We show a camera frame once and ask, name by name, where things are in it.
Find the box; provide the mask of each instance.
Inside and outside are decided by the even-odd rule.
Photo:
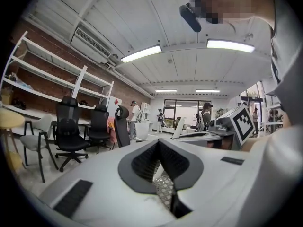
[[[8,87],[1,90],[1,101],[5,105],[11,105],[11,101],[13,99],[14,91],[9,89]]]

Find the floor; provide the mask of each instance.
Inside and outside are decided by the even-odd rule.
[[[158,134],[156,132],[152,132],[150,134],[154,134],[159,136],[159,138],[171,138],[171,134],[167,133],[162,133]],[[21,155],[21,158],[24,160],[24,151],[23,151],[23,145],[21,141],[19,140],[18,135],[15,135],[15,142],[17,145],[17,149],[19,151],[19,154]],[[55,153],[60,153],[63,151],[57,150],[57,146],[54,144],[50,144],[51,151],[53,155]],[[9,150],[10,151],[15,151],[12,140],[9,137]],[[102,152],[106,152],[108,149],[106,148],[100,148],[99,153],[102,154]],[[93,156],[96,154],[97,149],[96,147],[91,147],[87,148],[87,151],[78,151],[79,153],[88,153],[89,156]],[[59,170],[56,170],[56,168],[53,165],[53,162],[49,156],[49,153],[47,149],[42,149],[41,150],[41,155],[43,157],[42,159],[42,167],[43,167],[43,173],[44,173],[44,178],[45,178],[45,183],[42,183],[40,171],[39,171],[39,164],[38,164],[38,154],[37,152],[32,152],[30,150],[27,150],[27,162],[28,166],[26,166],[26,169],[21,168],[18,171],[18,178],[22,184],[22,186],[32,192],[34,195],[39,197],[39,195],[46,189],[47,186],[49,186],[53,181],[64,175],[65,173],[69,172],[71,169],[74,167],[78,166],[79,163],[77,163],[74,160],[71,160],[65,167],[64,167],[64,172],[61,173]],[[84,157],[79,158],[81,161],[84,160],[89,160],[85,159]],[[65,157],[59,157],[58,159],[55,159],[58,167],[64,162]],[[154,184],[157,186],[157,192],[158,195],[160,196],[161,200],[163,203],[169,207],[170,205],[170,199],[171,199],[171,189],[172,189],[172,182],[171,180],[163,175],[161,178],[159,178]]]

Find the person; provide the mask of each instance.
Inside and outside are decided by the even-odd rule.
[[[255,108],[255,111],[252,113],[252,121],[255,125],[256,131],[255,131],[255,136],[258,135],[259,131],[259,123],[258,123],[258,109]]]
[[[221,117],[221,116],[223,115],[223,113],[224,113],[224,110],[220,108],[220,109],[217,111],[216,119],[219,118],[219,117]]]
[[[199,128],[197,131],[206,131],[209,127],[209,122],[211,120],[211,115],[209,113],[212,105],[210,103],[205,103],[203,105],[203,110],[201,111],[201,114],[199,116]]]
[[[275,93],[281,101],[281,109],[286,111],[283,127],[302,124],[303,113],[297,102],[296,93],[302,89],[301,79],[303,59],[303,30],[300,0],[193,0],[201,17],[215,23],[260,18],[269,25],[271,32],[272,74],[277,84]],[[271,136],[250,138],[242,150],[250,151],[258,140],[268,140]]]
[[[136,101],[132,101],[131,106],[133,106],[133,110],[132,110],[131,123],[129,125],[129,139],[130,140],[135,139],[137,137],[135,123],[137,123],[137,116],[140,111],[140,107],[137,105]]]
[[[163,123],[163,119],[164,119],[164,114],[162,113],[162,109],[158,109],[159,114],[157,115],[158,117],[158,122],[157,122],[157,131],[159,130],[159,133],[162,133],[162,123]]]

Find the gray plastic chair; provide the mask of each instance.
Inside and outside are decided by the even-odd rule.
[[[26,166],[27,166],[26,149],[38,152],[39,168],[40,168],[40,174],[41,174],[43,183],[45,183],[45,180],[44,180],[43,169],[42,169],[42,164],[41,164],[41,159],[42,159],[41,149],[43,149],[43,148],[48,149],[48,152],[51,156],[53,164],[55,165],[56,169],[58,170],[58,166],[53,158],[53,155],[52,155],[51,149],[49,147],[49,143],[48,143],[48,137],[51,135],[52,121],[53,121],[53,116],[50,114],[46,114],[43,118],[41,118],[40,120],[37,120],[37,121],[26,120],[25,125],[24,125],[24,136],[20,137],[20,140],[21,140],[21,142],[23,144],[23,148],[24,148],[24,159],[25,159]],[[27,124],[30,125],[32,135],[26,135]],[[33,129],[39,130],[39,135],[34,135]]]

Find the black office chair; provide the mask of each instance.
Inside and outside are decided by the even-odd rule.
[[[129,116],[128,109],[119,105],[115,112],[115,132],[118,141],[118,146],[128,146],[131,144],[127,131],[127,117]]]
[[[59,150],[69,152],[57,153],[55,155],[56,158],[59,156],[67,157],[59,169],[60,172],[63,172],[64,166],[71,159],[81,163],[77,157],[85,156],[86,159],[89,157],[88,154],[75,153],[78,150],[86,148],[89,143],[79,135],[78,120],[80,108],[78,108],[78,101],[75,98],[64,96],[62,101],[56,106],[56,113],[56,143]]]
[[[97,105],[94,110],[91,110],[90,125],[85,125],[84,138],[86,139],[86,135],[88,135],[90,147],[97,146],[97,154],[100,146],[112,149],[106,145],[106,141],[110,138],[110,131],[113,129],[109,127],[109,133],[107,132],[108,116],[106,106]]]

